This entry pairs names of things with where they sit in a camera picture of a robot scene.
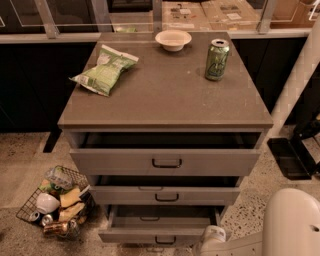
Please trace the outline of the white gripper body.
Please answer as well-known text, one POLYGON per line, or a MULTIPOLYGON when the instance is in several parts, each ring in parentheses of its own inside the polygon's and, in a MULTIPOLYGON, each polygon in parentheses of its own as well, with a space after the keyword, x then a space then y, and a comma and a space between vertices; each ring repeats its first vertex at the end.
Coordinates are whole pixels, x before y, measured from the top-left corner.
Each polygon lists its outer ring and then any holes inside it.
POLYGON ((193 256, 262 256, 262 233, 226 240, 226 232, 216 225, 204 230, 192 248, 193 256))

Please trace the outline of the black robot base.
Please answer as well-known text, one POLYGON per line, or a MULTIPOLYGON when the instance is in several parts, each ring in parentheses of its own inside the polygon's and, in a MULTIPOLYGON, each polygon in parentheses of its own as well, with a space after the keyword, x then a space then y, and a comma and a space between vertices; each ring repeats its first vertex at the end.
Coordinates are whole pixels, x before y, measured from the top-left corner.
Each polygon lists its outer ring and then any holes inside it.
POLYGON ((307 180, 320 177, 320 112, 295 127, 288 138, 270 138, 267 145, 284 177, 307 180))

